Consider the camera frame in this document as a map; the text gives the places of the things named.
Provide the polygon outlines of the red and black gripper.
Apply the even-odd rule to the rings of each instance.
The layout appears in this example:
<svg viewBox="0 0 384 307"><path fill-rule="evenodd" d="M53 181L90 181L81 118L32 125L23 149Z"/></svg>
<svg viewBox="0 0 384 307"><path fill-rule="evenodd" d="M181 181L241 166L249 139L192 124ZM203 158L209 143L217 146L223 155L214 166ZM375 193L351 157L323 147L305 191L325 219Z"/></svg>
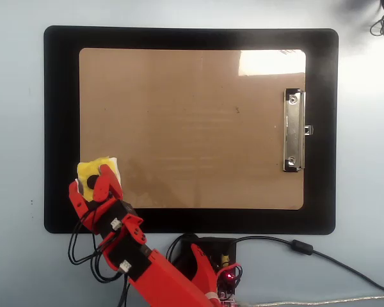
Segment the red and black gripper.
<svg viewBox="0 0 384 307"><path fill-rule="evenodd" d="M123 191L118 177L107 164L99 167L99 177L95 182L92 201L87 201L79 191L78 179L69 185L68 190L78 218L83 219L83 225L95 235L105 237L112 232L111 222L114 219L122 221L127 214L137 216L134 208L122 201Z"/></svg>

